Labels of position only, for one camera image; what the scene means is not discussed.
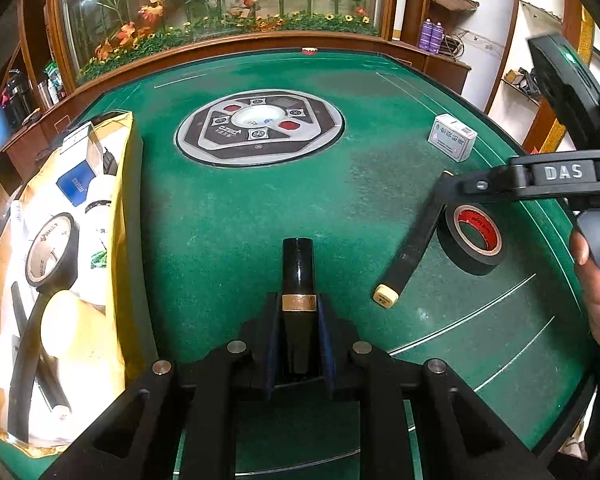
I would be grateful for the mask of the person's right hand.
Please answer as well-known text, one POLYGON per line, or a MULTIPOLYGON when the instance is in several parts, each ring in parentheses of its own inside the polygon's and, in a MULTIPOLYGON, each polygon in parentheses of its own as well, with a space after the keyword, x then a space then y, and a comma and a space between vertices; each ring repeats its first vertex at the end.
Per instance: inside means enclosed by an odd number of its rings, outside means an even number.
POLYGON ((600 268, 590 254, 588 242, 577 229, 570 234, 569 248, 574 260, 574 272, 582 287, 591 333, 600 345, 600 268))

